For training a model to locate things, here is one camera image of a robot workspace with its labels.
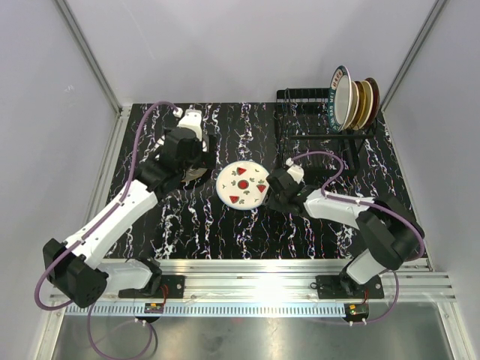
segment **blue-rimmed plate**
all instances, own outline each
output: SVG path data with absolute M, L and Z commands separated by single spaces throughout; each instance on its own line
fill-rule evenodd
M 334 132 L 341 131 L 352 109 L 352 79 L 347 68 L 337 67 L 328 91 L 328 123 Z

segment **white plate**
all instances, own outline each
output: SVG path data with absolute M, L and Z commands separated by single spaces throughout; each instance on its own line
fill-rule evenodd
M 353 121 L 357 110 L 359 109 L 359 88 L 357 88 L 357 84 L 355 81 L 352 81 L 352 107 L 350 108 L 350 112 L 348 113 L 348 117 L 346 118 L 345 124 L 343 124 L 342 129 L 347 129 Z
M 268 175 L 265 167 L 253 161 L 230 163 L 218 174 L 218 197 L 236 210 L 255 209 L 263 204 L 269 190 Z
M 352 79 L 347 68 L 341 65 L 334 72 L 328 91 L 328 123 L 333 131 L 339 132 L 344 128 L 352 99 Z

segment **gold-rimmed plate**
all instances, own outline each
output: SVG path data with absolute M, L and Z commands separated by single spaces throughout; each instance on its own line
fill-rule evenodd
M 364 126 L 365 128 L 368 128 L 374 122 L 375 118 L 377 117 L 378 109 L 380 108 L 380 90 L 378 88 L 377 81 L 375 81 L 373 77 L 368 77 L 365 79 L 365 81 L 368 81 L 373 90 L 372 112 L 370 113 L 367 123 Z
M 355 129 L 355 126 L 359 123 L 360 119 L 362 118 L 365 112 L 365 107 L 366 107 L 365 90 L 359 81 L 355 81 L 355 85 L 357 85 L 357 89 L 358 89 L 358 109 L 355 116 L 353 116 L 352 122 L 350 123 L 350 126 L 349 126 L 350 129 Z
M 353 127 L 353 130 L 360 130 L 365 126 L 367 120 L 370 118 L 370 114 L 372 112 L 372 107 L 374 106 L 374 90 L 368 81 L 361 81 L 361 86 L 363 87 L 363 93 L 365 96 L 365 108 L 363 114 L 361 114 L 361 118 Z

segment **metal base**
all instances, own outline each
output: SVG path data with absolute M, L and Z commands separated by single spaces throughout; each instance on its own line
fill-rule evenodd
M 384 304 L 373 304 L 370 317 L 378 317 L 385 310 Z M 135 356 L 149 339 L 149 331 L 140 324 L 111 332 L 128 320 L 131 317 L 107 315 L 91 319 L 94 340 L 106 336 L 98 346 L 113 358 Z M 399 304 L 385 322 L 352 328 L 339 318 L 309 319 L 305 315 L 238 318 L 208 314 L 162 316 L 153 326 L 158 333 L 157 352 L 152 345 L 142 359 L 454 359 L 434 304 Z M 66 315 L 52 360 L 100 360 L 89 349 L 85 328 L 84 316 Z
M 339 275 L 318 275 L 315 277 L 313 287 L 318 293 L 318 299 L 365 299 L 365 292 L 368 290 L 369 299 L 384 299 L 383 286 L 380 276 L 372 277 L 365 285 L 362 291 L 353 296 L 348 295 L 345 289 L 340 285 Z
M 120 299 L 162 299 L 164 293 L 161 287 L 166 285 L 168 288 L 168 299 L 183 299 L 183 292 L 185 291 L 185 276 L 182 275 L 162 275 L 160 288 L 153 296 L 143 295 L 136 289 L 125 289 L 118 292 Z

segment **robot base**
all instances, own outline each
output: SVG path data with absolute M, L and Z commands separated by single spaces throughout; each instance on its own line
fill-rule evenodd
M 315 283 L 310 287 L 318 293 L 318 299 L 365 299 L 365 292 L 368 290 L 369 299 L 384 299 L 382 281 L 380 276 L 372 277 L 366 284 L 360 286 L 353 295 L 348 295 L 347 291 L 340 284 L 340 275 L 318 275 L 315 277 Z

